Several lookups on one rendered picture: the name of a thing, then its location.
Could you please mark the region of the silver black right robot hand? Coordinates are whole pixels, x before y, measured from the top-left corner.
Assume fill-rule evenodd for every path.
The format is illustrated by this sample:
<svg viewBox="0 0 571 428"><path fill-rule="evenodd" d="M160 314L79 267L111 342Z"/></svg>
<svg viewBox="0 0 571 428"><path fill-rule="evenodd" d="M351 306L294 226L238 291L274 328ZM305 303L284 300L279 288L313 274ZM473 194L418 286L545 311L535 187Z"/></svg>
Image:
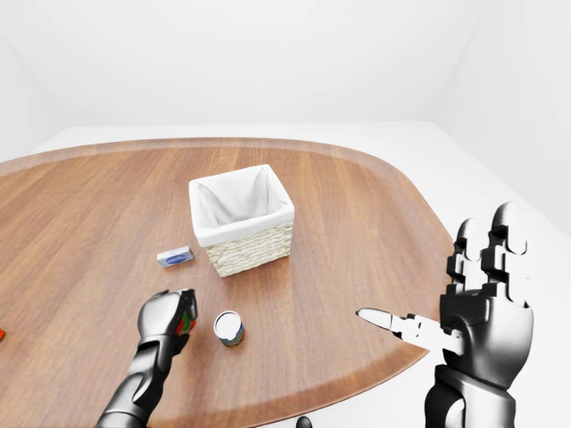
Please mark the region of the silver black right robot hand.
<svg viewBox="0 0 571 428"><path fill-rule="evenodd" d="M404 342L441 351L447 365L462 374L507 390L528 358L533 337L534 315L525 298L524 232L516 202L496 210L486 245L474 219L461 224L447 259L451 281L440 297L439 320L373 308L356 314Z"/></svg>

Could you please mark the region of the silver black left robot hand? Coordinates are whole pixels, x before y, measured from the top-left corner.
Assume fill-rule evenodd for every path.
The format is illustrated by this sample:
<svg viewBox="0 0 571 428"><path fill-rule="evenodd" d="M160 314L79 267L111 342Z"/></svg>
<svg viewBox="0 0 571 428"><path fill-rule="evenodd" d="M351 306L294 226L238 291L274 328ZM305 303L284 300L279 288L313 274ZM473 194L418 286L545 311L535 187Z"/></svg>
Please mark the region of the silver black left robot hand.
<svg viewBox="0 0 571 428"><path fill-rule="evenodd" d="M194 289L175 292L165 290L152 296L141 308L137 320L140 334L138 348L152 342L165 341L171 347L170 354L179 354L186 346L189 334L175 335L182 314L186 312L197 320L197 302Z"/></svg>

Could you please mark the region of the red and green tomato sauce can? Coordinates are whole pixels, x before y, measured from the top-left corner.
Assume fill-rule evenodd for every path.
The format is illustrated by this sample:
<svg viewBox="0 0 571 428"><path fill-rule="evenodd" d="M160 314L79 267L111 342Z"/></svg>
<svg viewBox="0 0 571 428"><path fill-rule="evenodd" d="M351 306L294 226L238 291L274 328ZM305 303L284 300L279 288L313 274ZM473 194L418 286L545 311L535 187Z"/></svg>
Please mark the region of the red and green tomato sauce can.
<svg viewBox="0 0 571 428"><path fill-rule="evenodd" d="M182 336L188 334L194 328L195 324L196 319L191 318L186 312L184 312L177 325L175 335Z"/></svg>

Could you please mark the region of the white lined wicker basket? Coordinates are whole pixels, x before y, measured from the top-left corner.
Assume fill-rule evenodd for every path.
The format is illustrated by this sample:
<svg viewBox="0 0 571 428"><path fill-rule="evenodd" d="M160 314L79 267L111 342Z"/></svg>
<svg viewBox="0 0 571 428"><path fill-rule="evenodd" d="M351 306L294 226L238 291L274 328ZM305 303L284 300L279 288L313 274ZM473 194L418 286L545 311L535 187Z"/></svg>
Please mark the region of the white lined wicker basket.
<svg viewBox="0 0 571 428"><path fill-rule="evenodd" d="M291 254L295 211L270 165L189 182L194 235L221 277Z"/></svg>

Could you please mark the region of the small blue and white box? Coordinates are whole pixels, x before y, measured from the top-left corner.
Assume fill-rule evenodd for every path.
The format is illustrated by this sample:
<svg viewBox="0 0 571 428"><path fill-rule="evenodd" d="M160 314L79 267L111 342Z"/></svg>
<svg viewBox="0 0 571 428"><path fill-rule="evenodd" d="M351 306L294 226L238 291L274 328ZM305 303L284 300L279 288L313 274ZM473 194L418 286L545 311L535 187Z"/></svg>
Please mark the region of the small blue and white box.
<svg viewBox="0 0 571 428"><path fill-rule="evenodd" d="M158 253L157 261L163 268L168 268L194 258L194 254L188 245L169 251Z"/></svg>

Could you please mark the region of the tin can with blue label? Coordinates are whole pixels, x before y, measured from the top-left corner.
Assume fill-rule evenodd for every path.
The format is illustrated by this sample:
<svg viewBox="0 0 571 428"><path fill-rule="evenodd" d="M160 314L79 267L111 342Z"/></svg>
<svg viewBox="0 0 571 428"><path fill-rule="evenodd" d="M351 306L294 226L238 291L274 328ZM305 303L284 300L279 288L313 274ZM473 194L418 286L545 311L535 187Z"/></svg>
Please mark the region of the tin can with blue label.
<svg viewBox="0 0 571 428"><path fill-rule="evenodd" d="M213 330L225 346L236 346L244 337L242 319L233 310L220 313L214 321Z"/></svg>

